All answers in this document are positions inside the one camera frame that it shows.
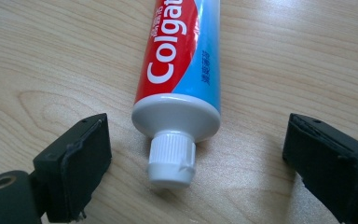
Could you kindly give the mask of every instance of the screw hole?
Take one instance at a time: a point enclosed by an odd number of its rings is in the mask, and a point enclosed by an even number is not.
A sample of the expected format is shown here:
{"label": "screw hole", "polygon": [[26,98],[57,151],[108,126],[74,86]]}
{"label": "screw hole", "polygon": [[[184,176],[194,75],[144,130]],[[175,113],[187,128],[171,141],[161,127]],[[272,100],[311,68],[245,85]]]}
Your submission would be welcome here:
{"label": "screw hole", "polygon": [[0,177],[0,189],[4,189],[7,186],[10,186],[16,181],[17,177],[14,175],[5,175]]}

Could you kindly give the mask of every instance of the colgate toothpaste tube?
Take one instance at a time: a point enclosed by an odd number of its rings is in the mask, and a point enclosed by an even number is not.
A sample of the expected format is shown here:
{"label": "colgate toothpaste tube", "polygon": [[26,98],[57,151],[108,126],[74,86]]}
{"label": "colgate toothpaste tube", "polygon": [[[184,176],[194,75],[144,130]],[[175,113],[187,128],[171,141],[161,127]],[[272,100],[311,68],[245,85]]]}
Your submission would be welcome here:
{"label": "colgate toothpaste tube", "polygon": [[150,181],[188,187],[195,143],[220,126],[219,0],[157,0],[132,111],[134,126],[153,138]]}

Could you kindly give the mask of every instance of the white cap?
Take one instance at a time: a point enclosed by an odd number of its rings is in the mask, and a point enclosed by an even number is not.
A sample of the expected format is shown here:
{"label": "white cap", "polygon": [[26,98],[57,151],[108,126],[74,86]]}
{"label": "white cap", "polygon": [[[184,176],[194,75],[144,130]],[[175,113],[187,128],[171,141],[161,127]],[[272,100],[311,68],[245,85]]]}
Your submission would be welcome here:
{"label": "white cap", "polygon": [[179,133],[162,133],[152,141],[149,179],[165,189],[183,189],[190,185],[195,170],[196,145]]}

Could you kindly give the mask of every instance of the black plastic part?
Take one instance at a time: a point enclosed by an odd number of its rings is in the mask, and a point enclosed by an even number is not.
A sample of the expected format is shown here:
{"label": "black plastic part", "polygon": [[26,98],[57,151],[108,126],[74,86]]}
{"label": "black plastic part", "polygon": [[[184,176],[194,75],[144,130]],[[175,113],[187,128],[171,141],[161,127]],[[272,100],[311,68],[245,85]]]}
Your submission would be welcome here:
{"label": "black plastic part", "polygon": [[82,119],[34,158],[28,175],[0,175],[0,224],[70,222],[100,184],[112,159],[106,114]]}
{"label": "black plastic part", "polygon": [[28,174],[23,171],[0,175],[0,223],[41,223]]}
{"label": "black plastic part", "polygon": [[320,120],[291,114],[282,156],[339,222],[358,224],[358,141]]}

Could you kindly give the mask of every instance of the wood grain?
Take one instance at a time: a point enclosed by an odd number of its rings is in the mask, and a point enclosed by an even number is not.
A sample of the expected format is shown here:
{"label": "wood grain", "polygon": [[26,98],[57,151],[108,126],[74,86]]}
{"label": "wood grain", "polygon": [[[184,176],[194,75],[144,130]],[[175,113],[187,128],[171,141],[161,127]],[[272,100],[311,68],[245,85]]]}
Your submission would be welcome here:
{"label": "wood grain", "polygon": [[106,112],[113,164],[82,223],[337,223],[281,159],[289,114],[358,139],[358,1],[222,0],[222,127],[189,189],[156,189],[131,109],[154,0],[0,0],[0,173]]}

